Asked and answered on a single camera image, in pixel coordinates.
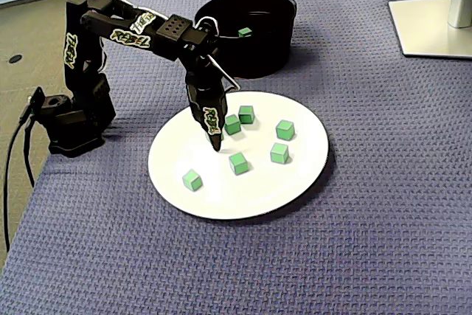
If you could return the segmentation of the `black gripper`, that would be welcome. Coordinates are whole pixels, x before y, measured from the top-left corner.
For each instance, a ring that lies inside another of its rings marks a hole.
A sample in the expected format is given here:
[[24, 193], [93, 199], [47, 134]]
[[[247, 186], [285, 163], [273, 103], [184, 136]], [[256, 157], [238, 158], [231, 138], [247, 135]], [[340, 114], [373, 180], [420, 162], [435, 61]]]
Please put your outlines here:
[[198, 58], [187, 69], [185, 83], [193, 118], [205, 132], [213, 150], [221, 150], [224, 141], [223, 125], [227, 112], [226, 96], [221, 82], [222, 74], [209, 59]]

